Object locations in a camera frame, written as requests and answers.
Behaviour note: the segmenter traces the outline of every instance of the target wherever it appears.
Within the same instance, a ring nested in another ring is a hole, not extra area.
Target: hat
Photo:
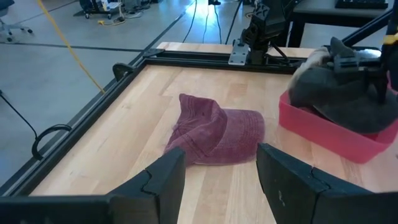
[[[342,57],[359,54],[353,50],[348,52],[347,47],[336,40],[332,40],[331,48]],[[310,67],[290,87],[290,103],[296,107],[315,108],[330,121],[360,134],[386,129],[398,115],[396,96],[387,90],[385,102],[379,103],[373,85],[365,88],[364,77],[350,75],[349,82],[341,83],[333,67]]]
[[[215,100],[180,95],[181,114],[165,148],[180,147],[186,165],[225,165],[249,161],[264,139],[257,111],[221,109]]]

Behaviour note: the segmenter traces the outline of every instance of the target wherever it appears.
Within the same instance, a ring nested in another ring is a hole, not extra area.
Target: hat brim
[[[359,134],[379,133],[390,126],[398,115],[395,94],[388,90],[386,102],[379,104],[372,85],[365,95],[356,100],[314,105],[314,108],[330,121]]]
[[[257,144],[264,140],[264,118],[257,111],[224,109],[227,124],[218,145],[194,163],[206,165],[237,164],[253,160]]]

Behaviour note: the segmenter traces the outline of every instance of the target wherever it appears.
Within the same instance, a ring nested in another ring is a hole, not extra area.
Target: gray hat
[[[347,52],[341,41],[331,41],[333,52]],[[373,85],[365,86],[364,78],[350,78],[341,83],[336,79],[333,67],[311,67],[301,74],[289,88],[290,103],[296,107],[315,108],[330,121],[356,133],[379,133],[392,124],[398,116],[396,96],[387,90],[384,103],[377,101]]]

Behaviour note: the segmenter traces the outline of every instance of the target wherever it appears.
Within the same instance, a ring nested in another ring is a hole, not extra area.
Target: yellow cable
[[[77,61],[77,63],[79,64],[80,68],[83,69],[83,71],[85,71],[86,75],[88,76],[88,78],[91,79],[91,81],[93,81],[93,83],[99,88],[99,90],[102,92],[102,94],[105,94],[105,90],[97,83],[97,81],[90,75],[90,73],[88,72],[88,70],[83,66],[83,64],[81,63],[80,59],[77,57],[77,55],[74,53],[74,51],[72,50],[72,48],[70,47],[70,44],[68,43],[68,41],[66,40],[66,38],[63,36],[61,30],[58,28],[57,23],[55,23],[53,17],[49,14],[48,10],[44,7],[42,0],[37,0],[37,3],[39,4],[40,8],[44,11],[44,14],[47,16],[47,19],[52,23],[52,25],[55,28],[55,31],[57,31],[57,34],[61,37],[61,39],[63,40],[63,42],[65,43],[65,45],[68,47],[69,52],[72,54],[73,58],[75,58],[75,60]]]

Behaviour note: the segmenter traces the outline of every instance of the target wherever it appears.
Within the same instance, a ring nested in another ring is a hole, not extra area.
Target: pink plastic bin
[[[279,98],[279,124],[338,155],[363,164],[394,141],[398,120],[379,134],[362,135],[290,105],[288,93]]]

